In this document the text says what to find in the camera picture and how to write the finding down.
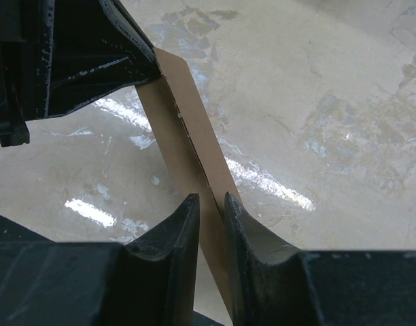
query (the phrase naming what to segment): cardboard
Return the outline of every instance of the cardboard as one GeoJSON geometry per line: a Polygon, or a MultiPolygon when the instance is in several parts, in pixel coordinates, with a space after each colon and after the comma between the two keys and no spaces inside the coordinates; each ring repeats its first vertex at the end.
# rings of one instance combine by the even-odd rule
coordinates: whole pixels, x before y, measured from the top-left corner
{"type": "Polygon", "coordinates": [[[182,198],[191,193],[200,195],[200,245],[232,316],[221,216],[226,192],[241,199],[187,63],[163,50],[154,51],[162,77],[136,89],[182,198]]]}

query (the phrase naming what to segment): cardboard flap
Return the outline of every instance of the cardboard flap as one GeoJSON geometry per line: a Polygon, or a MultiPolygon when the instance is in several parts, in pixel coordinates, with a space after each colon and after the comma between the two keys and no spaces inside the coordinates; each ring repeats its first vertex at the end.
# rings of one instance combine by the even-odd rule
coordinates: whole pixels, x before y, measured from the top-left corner
{"type": "Polygon", "coordinates": [[[190,193],[200,195],[201,248],[232,316],[226,234],[221,216],[225,193],[230,192],[238,199],[239,193],[187,63],[163,50],[154,51],[162,78],[137,86],[137,92],[182,198],[190,193]]]}

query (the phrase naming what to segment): black object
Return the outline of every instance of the black object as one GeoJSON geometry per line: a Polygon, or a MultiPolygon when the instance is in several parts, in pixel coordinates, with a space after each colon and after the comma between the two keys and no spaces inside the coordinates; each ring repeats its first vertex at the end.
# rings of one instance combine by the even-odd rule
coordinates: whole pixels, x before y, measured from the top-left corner
{"type": "Polygon", "coordinates": [[[74,112],[160,77],[153,45],[117,0],[0,0],[0,143],[25,121],[74,112]]]}
{"type": "Polygon", "coordinates": [[[234,325],[416,325],[416,251],[301,251],[225,214],[234,325]]]}
{"type": "Polygon", "coordinates": [[[0,216],[0,325],[193,325],[198,227],[198,195],[126,246],[54,243],[0,216]]]}

